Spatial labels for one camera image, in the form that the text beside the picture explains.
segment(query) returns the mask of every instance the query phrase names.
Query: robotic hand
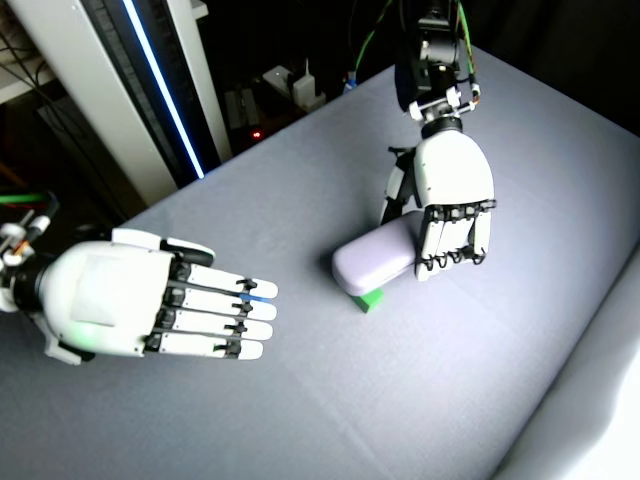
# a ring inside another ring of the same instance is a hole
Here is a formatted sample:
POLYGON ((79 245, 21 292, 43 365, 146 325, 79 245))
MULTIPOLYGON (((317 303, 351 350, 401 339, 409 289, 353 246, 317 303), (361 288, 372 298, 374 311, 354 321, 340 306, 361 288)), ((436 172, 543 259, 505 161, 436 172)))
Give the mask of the robotic hand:
POLYGON ((396 63, 398 102, 422 127, 416 148, 390 151, 396 166, 381 223, 404 213, 411 197, 424 211, 415 273, 423 281, 453 264, 480 264, 489 249, 493 176, 460 116, 480 99, 464 10, 459 0, 401 2, 405 49, 396 63), (462 104, 458 80, 462 33, 472 99, 462 104))
POLYGON ((265 322, 276 317, 264 300, 277 295, 275 284, 210 268, 214 252, 201 245, 122 228, 44 259, 31 242, 47 218, 0 228, 0 309, 29 312, 45 354, 72 365, 96 353, 262 355, 273 331, 265 322))

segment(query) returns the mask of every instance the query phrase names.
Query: green block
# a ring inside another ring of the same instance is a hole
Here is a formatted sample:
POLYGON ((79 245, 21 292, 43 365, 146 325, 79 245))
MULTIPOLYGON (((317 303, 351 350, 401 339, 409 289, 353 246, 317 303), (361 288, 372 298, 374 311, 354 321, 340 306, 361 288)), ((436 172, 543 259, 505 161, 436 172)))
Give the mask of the green block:
POLYGON ((379 288, 363 295, 361 297, 351 297, 353 301, 362 309, 364 313, 369 313, 376 308, 384 298, 384 293, 379 288))

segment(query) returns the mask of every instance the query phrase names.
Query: white robotic hand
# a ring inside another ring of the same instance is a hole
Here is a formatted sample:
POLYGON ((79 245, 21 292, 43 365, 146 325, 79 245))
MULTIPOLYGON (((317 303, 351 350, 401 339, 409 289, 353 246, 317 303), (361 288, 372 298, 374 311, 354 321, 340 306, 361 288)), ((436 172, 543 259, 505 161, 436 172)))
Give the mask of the white robotic hand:
POLYGON ((480 147, 462 133, 460 120, 443 117, 434 127, 437 131, 425 135, 417 148, 391 149, 397 162, 381 222, 406 213, 411 196, 424 211, 415 263, 420 281, 454 264, 482 263, 496 206, 489 163, 480 147))
POLYGON ((201 245, 115 229, 111 241, 79 243, 39 272, 25 262, 10 293, 18 307, 39 304, 45 353, 69 364, 95 353, 259 358, 276 317, 263 300, 278 288, 213 261, 201 245))

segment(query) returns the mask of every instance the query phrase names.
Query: led light strip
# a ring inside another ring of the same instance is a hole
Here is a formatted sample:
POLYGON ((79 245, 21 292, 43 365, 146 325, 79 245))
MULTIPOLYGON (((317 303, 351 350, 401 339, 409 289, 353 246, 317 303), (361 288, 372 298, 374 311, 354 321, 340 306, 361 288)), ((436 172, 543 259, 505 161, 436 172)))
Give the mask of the led light strip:
POLYGON ((184 129, 184 125, 182 124, 182 120, 180 119, 180 115, 178 114, 178 110, 176 109, 175 104, 173 103, 173 98, 171 98, 171 94, 169 93, 169 89, 167 88, 167 84, 164 81, 164 77, 162 76, 162 72, 160 71, 160 67, 158 66, 158 62, 156 61, 156 57, 153 54, 153 50, 151 49, 151 45, 149 44, 149 39, 147 38, 147 34, 142 27, 142 23, 140 22, 140 17, 138 17, 138 12, 136 11, 136 7, 133 4, 133 0, 122 0, 124 4, 124 8, 127 10, 127 15, 129 15, 129 19, 131 20, 131 24, 133 25, 133 29, 136 32, 136 36, 140 41, 140 45, 142 46, 142 50, 144 51, 145 57, 147 57, 147 62, 149 62, 149 66, 151 67, 151 71, 153 72, 153 76, 156 79, 156 83, 158 87, 160 87, 160 92, 162 93, 162 97, 164 98, 167 107, 169 108, 169 112, 171 113, 171 118, 173 118, 173 122, 176 124, 178 128, 178 133, 180 134, 180 138, 182 138, 182 143, 184 143, 185 148, 187 149, 187 153, 189 154, 189 159, 193 164, 193 168, 198 175, 198 178, 204 178, 204 173, 202 171, 202 167, 198 162, 198 158, 196 157, 196 152, 193 150, 191 146, 191 141, 187 135, 186 130, 184 129))

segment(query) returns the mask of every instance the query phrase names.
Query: gray table surface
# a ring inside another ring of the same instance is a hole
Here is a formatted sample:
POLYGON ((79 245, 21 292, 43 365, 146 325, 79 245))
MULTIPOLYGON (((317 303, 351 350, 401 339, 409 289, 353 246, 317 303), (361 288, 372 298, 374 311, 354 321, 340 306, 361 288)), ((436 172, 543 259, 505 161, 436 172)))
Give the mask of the gray table surface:
POLYGON ((332 280, 331 253, 376 225, 386 148, 419 138, 383 72, 131 222, 279 284, 262 359, 71 368, 3 318, 0 478, 488 478, 638 238, 640 140, 477 62, 464 124, 499 201, 481 267, 405 275, 370 315, 332 280))

